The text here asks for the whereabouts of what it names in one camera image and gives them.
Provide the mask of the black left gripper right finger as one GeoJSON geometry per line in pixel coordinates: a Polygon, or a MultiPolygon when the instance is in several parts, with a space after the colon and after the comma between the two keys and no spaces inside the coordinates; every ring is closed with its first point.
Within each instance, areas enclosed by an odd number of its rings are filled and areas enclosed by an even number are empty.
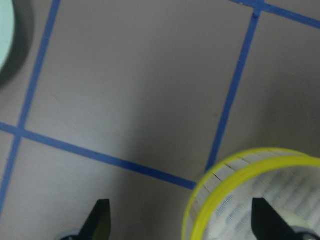
{"type": "Polygon", "coordinates": [[[251,230],[257,240],[296,240],[296,233],[264,199],[253,198],[251,230]]]}

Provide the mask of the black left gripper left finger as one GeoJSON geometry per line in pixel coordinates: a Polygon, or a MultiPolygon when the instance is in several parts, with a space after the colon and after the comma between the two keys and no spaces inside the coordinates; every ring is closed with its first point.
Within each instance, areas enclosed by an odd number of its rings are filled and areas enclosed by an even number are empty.
{"type": "Polygon", "coordinates": [[[111,205],[109,199],[99,199],[84,225],[78,238],[80,240],[108,240],[111,235],[111,205]]]}

